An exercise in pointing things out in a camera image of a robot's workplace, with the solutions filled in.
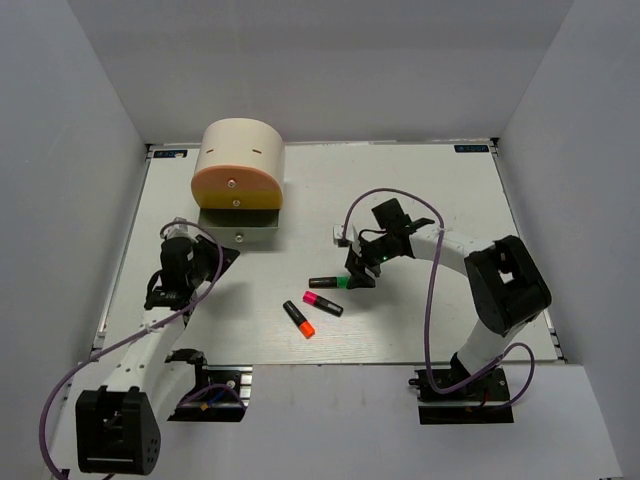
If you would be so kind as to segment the green cap black highlighter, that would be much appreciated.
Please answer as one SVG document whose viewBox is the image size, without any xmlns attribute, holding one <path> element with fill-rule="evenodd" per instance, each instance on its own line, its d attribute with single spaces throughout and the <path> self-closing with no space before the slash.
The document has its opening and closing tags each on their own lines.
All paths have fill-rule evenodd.
<svg viewBox="0 0 640 480">
<path fill-rule="evenodd" d="M 308 280 L 310 289 L 346 289 L 348 276 L 313 277 Z"/>
</svg>

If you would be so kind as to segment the pale green bottom drawer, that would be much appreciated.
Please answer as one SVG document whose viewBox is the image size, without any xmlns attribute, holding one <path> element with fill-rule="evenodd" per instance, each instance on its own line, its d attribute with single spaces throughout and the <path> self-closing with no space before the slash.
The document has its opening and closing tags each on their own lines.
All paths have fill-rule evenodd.
<svg viewBox="0 0 640 480">
<path fill-rule="evenodd" d="M 279 230 L 279 210 L 201 209 L 198 224 L 225 244 L 261 244 Z"/>
</svg>

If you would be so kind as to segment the yellow drawer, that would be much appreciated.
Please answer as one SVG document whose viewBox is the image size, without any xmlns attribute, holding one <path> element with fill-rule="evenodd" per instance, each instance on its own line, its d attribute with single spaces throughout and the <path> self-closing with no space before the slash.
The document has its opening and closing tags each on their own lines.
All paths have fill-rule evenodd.
<svg viewBox="0 0 640 480">
<path fill-rule="evenodd" d="M 279 210 L 283 195 L 276 190 L 194 190 L 193 197 L 202 209 Z"/>
</svg>

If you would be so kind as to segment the orange top drawer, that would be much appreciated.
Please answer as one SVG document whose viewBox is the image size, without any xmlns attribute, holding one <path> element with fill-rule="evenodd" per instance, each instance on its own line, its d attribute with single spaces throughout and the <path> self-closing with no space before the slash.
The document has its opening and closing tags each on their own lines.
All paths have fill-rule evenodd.
<svg viewBox="0 0 640 480">
<path fill-rule="evenodd" d="M 230 189 L 253 191 L 280 190 L 280 184 L 268 173 L 251 167 L 219 165 L 204 168 L 194 174 L 191 181 L 193 191 L 222 191 Z"/>
</svg>

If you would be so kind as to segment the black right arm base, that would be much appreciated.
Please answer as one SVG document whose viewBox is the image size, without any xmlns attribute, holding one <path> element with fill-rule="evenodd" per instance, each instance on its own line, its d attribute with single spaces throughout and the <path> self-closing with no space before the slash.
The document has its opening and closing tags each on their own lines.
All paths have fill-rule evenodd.
<svg viewBox="0 0 640 480">
<path fill-rule="evenodd" d="M 428 384 L 425 370 L 416 370 L 408 380 L 416 390 L 421 425 L 512 424 L 514 416 L 506 375 L 502 368 L 464 388 L 441 395 Z"/>
</svg>

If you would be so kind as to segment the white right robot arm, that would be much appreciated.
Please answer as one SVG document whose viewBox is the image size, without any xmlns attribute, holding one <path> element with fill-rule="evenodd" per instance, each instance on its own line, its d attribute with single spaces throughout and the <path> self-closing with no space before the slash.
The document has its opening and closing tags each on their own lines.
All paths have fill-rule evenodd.
<svg viewBox="0 0 640 480">
<path fill-rule="evenodd" d="M 466 399 L 477 397 L 510 341 L 551 304 L 551 292 L 528 249 L 517 236 L 486 240 L 448 230 L 441 219 L 411 219 L 395 198 L 372 213 L 378 224 L 373 240 L 350 221 L 333 229 L 335 245 L 348 251 L 347 289 L 375 287 L 382 265 L 392 259 L 429 260 L 425 310 L 430 312 L 438 268 L 465 276 L 478 319 L 450 360 L 449 383 L 437 384 L 432 373 L 427 381 L 441 395 L 455 391 Z"/>
</svg>

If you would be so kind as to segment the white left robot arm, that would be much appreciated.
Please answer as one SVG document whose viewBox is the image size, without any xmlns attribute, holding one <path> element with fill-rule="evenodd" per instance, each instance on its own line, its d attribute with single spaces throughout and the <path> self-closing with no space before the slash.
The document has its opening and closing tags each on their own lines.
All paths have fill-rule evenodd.
<svg viewBox="0 0 640 480">
<path fill-rule="evenodd" d="M 161 448 L 160 424 L 186 396 L 211 387 L 205 356 L 176 349 L 194 312 L 193 301 L 221 277 L 239 251 L 202 235 L 178 235 L 161 244 L 160 268 L 146 288 L 138 338 L 96 390 L 75 404 L 78 467 L 83 473 L 148 475 Z"/>
</svg>

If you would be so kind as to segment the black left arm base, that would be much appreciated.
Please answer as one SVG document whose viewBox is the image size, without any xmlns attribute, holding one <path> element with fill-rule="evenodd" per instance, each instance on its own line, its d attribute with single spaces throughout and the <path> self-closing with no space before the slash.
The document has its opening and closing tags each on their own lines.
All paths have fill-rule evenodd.
<svg viewBox="0 0 640 480">
<path fill-rule="evenodd" d="M 252 366 L 196 366 L 195 380 L 169 420 L 241 422 L 249 405 L 252 378 Z"/>
</svg>

